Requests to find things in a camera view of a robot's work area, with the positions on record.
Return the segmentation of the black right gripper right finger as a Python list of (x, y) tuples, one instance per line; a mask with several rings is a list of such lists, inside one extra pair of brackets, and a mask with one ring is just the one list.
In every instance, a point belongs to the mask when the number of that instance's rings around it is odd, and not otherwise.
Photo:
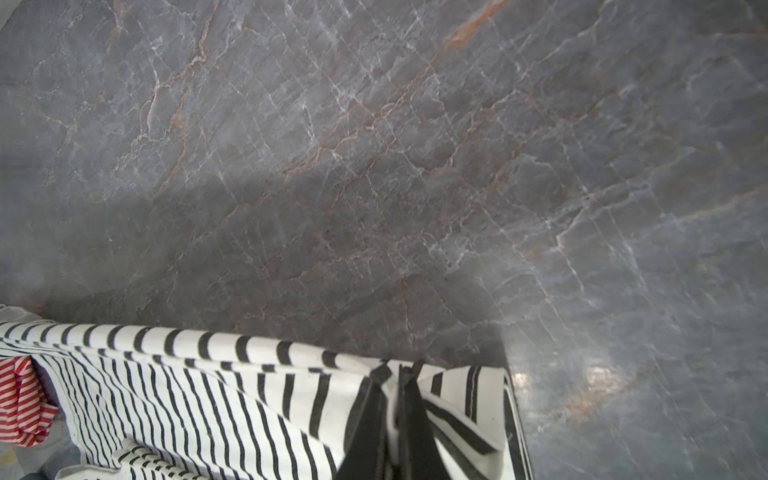
[(450, 476), (437, 449), (426, 404), (410, 367), (399, 370), (395, 420), (398, 433), (395, 478), (448, 480)]

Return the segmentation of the black white striped tank top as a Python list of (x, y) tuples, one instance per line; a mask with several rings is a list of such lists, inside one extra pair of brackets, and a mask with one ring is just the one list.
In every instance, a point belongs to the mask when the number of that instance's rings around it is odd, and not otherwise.
[(1, 310), (1, 360), (28, 356), (81, 459), (63, 479), (335, 479), (381, 364), (387, 478), (396, 479), (399, 370), (410, 367), (449, 479), (528, 479), (513, 382), (189, 329), (63, 324)]

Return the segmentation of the red white striped tank top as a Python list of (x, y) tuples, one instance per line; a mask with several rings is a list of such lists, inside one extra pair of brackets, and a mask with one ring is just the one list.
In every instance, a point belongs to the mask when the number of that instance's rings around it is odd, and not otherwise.
[(42, 444), (59, 408), (48, 401), (30, 357), (1, 360), (1, 441), (20, 447)]

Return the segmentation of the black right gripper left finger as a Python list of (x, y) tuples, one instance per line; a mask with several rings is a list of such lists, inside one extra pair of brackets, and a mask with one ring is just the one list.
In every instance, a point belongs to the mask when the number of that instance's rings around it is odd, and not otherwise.
[(384, 384), (392, 378), (386, 364), (375, 368), (368, 376), (368, 389), (351, 439), (345, 443), (346, 455), (336, 480), (387, 478), (387, 410), (388, 399)]

